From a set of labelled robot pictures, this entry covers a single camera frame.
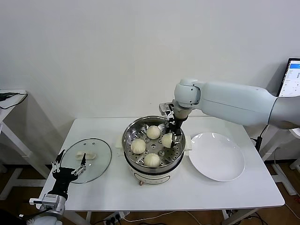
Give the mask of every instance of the black cable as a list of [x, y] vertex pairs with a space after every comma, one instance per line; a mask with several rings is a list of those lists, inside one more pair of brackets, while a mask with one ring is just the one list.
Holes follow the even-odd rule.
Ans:
[[267, 125], [264, 127], [264, 129], [262, 130], [261, 135], [259, 135], [260, 137], [262, 137], [262, 135], [263, 135], [264, 131], [267, 129], [267, 127], [268, 127], [268, 124], [267, 124]]
[[26, 95], [26, 96], [25, 96], [25, 98], [22, 99], [21, 102], [19, 102], [19, 103], [17, 103], [17, 104], [11, 105], [11, 106], [6, 107], [6, 108], [3, 108], [3, 107], [0, 106], [0, 108], [1, 108], [1, 109], [9, 109], [9, 108], [11, 108], [11, 107], [14, 107], [14, 106], [16, 106], [16, 105], [18, 105], [18, 104], [21, 104], [21, 103], [27, 98], [27, 96], [28, 96], [27, 93], [26, 93], [26, 94], [22, 94], [22, 93], [12, 93], [12, 94], [9, 96], [9, 98], [12, 97], [12, 96], [15, 96], [15, 95]]
[[167, 224], [164, 224], [164, 223], [158, 223], [158, 224], [147, 224], [147, 223], [140, 223], [139, 225], [167, 225]]
[[121, 224], [121, 221], [120, 221], [120, 219], [121, 219], [120, 215], [119, 215], [119, 214], [116, 214], [115, 217], [116, 217], [117, 221], [119, 222], [119, 224], [122, 225], [122, 224]]
[[103, 219], [103, 220], [99, 220], [99, 221], [93, 223], [92, 225], [95, 225], [95, 224], [97, 224], [97, 223], [101, 223], [101, 222], [104, 222], [104, 221], [109, 221], [109, 222], [110, 222], [110, 220], [108, 220], [108, 219]]
[[257, 151], [260, 150], [261, 148], [261, 144], [263, 142], [263, 138], [262, 138], [262, 135], [264, 133], [264, 131], [267, 129], [268, 127], [268, 124], [264, 127], [264, 129], [262, 130], [261, 134], [255, 139], [255, 138], [251, 138], [251, 140], [255, 141], [255, 148]]
[[40, 215], [40, 214], [42, 214], [42, 213], [44, 213], [44, 212], [47, 212], [47, 211], [49, 211], [49, 210], [51, 210], [51, 208], [46, 209], [46, 210], [43, 210], [43, 211], [40, 211], [40, 212], [37, 212], [37, 213], [34, 213], [34, 214], [23, 215], [23, 216], [20, 217], [20, 218], [21, 218], [22, 220], [29, 220], [29, 219], [31, 219], [31, 218], [33, 218], [33, 217], [35, 217], [35, 216], [38, 216], [38, 215]]
[[261, 220], [262, 224], [265, 223], [266, 225], [268, 225], [268, 223], [267, 223], [266, 221], [264, 221], [264, 220], [262, 219], [262, 217], [261, 217], [257, 212], [255, 212], [255, 213], [256, 213], [256, 215], [259, 217], [259, 219]]

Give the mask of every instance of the pot lid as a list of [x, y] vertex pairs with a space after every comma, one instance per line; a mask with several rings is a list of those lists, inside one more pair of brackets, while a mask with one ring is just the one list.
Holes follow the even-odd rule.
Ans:
[[105, 141], [89, 138], [72, 145], [64, 154], [61, 166], [77, 169], [84, 153], [86, 153], [86, 171], [72, 183], [83, 184], [100, 177], [112, 159], [111, 148]]

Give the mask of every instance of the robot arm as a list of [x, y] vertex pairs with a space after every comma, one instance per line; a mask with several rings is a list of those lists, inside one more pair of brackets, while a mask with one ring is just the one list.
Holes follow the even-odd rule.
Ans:
[[78, 176], [86, 170], [85, 153], [77, 169], [61, 167], [60, 162], [65, 150], [63, 150], [52, 162], [52, 176], [55, 178], [53, 189], [44, 195], [42, 199], [31, 198], [30, 205], [41, 204], [40, 212], [33, 221], [28, 224], [33, 225], [61, 225], [59, 221], [65, 212], [65, 202], [68, 199], [68, 187], [70, 182], [78, 179]]
[[266, 89], [232, 83], [182, 79], [175, 99], [159, 105], [178, 143], [178, 129], [194, 109], [233, 123], [251, 126], [271, 124], [280, 129], [300, 127], [300, 96], [278, 98]]

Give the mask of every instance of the cable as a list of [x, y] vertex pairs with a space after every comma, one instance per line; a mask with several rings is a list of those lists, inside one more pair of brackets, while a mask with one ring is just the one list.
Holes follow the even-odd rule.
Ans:
[[269, 126], [269, 125], [267, 124], [267, 125], [264, 127], [264, 129], [262, 130], [261, 134], [259, 135], [260, 137], [262, 137], [262, 135], [263, 135], [265, 129], [267, 129], [268, 126]]
[[199, 225], [202, 225], [192, 213], [190, 213], [188, 211], [185, 211], [185, 212], [187, 212], [189, 215], [191, 215]]
[[172, 211], [172, 212], [168, 212], [168, 213], [164, 213], [164, 214], [161, 214], [157, 217], [150, 217], [150, 218], [144, 218], [144, 219], [137, 219], [137, 220], [127, 220], [125, 218], [123, 218], [125, 221], [127, 222], [137, 222], [137, 221], [142, 221], [142, 220], [146, 220], [146, 219], [155, 219], [155, 218], [158, 218], [158, 217], [161, 217], [161, 216], [164, 216], [164, 215], [168, 215], [168, 214], [171, 214], [171, 213], [174, 213], [175, 211]]
[[97, 223], [101, 223], [101, 222], [104, 222], [104, 221], [110, 221], [110, 220], [107, 220], [107, 219], [99, 220], [99, 221], [93, 223], [92, 225], [95, 225], [95, 224], [97, 224]]
[[40, 215], [40, 214], [42, 214], [42, 213], [44, 213], [44, 212], [47, 212], [47, 211], [49, 211], [49, 210], [51, 210], [51, 208], [48, 208], [48, 209], [46, 209], [46, 210], [43, 210], [43, 211], [40, 211], [40, 212], [37, 212], [37, 213], [34, 213], [34, 214], [30, 214], [30, 215], [23, 215], [23, 214], [20, 214], [19, 217], [20, 217], [21, 219], [23, 219], [23, 220], [29, 220], [29, 219], [31, 219], [31, 218], [33, 218], [33, 217], [35, 217], [35, 216], [38, 216], [38, 215]]
[[256, 215], [259, 217], [259, 219], [261, 220], [262, 225], [263, 225], [264, 223], [265, 223], [266, 225], [268, 225], [268, 223], [262, 219], [262, 217], [258, 214], [258, 212], [255, 212], [255, 214], [256, 214]]
[[117, 221], [119, 222], [119, 224], [122, 225], [122, 224], [121, 224], [121, 221], [120, 221], [120, 219], [121, 219], [120, 215], [117, 214], [115, 217], [116, 217]]
[[[276, 164], [276, 150], [274, 151], [274, 164]], [[297, 219], [300, 219], [300, 217], [297, 216], [297, 214], [291, 209], [291, 207], [289, 207], [286, 203], [285, 203], [285, 206], [292, 212], [292, 214], [294, 214], [294, 216], [297, 218]]]
[[288, 209], [294, 214], [294, 216], [297, 218], [297, 219], [300, 219], [300, 217], [297, 216], [297, 214], [285, 203], [285, 206], [288, 207]]
[[8, 98], [10, 98], [10, 97], [12, 97], [12, 96], [15, 96], [15, 95], [25, 95], [25, 98], [23, 98], [23, 99], [21, 100], [21, 102], [19, 102], [19, 103], [17, 103], [17, 104], [11, 105], [11, 106], [6, 107], [6, 108], [3, 108], [3, 107], [0, 106], [0, 108], [1, 108], [1, 109], [9, 109], [9, 108], [11, 108], [11, 107], [14, 107], [14, 106], [16, 106], [16, 105], [18, 105], [18, 104], [21, 104], [21, 103], [27, 98], [27, 96], [28, 96], [27, 93], [25, 93], [25, 94], [22, 94], [22, 93], [12, 93]]
[[256, 148], [257, 151], [259, 151], [260, 148], [261, 148], [261, 144], [262, 144], [262, 142], [263, 142], [262, 135], [263, 135], [264, 131], [267, 129], [268, 126], [269, 126], [269, 125], [267, 124], [267, 125], [264, 127], [264, 129], [262, 130], [261, 134], [260, 134], [256, 139], [255, 139], [255, 138], [251, 138], [251, 140], [255, 141], [255, 148]]

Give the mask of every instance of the screen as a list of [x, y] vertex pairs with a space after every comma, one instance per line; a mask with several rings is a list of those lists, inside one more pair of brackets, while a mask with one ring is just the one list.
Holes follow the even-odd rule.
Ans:
[[300, 59], [290, 59], [278, 97], [300, 96]]

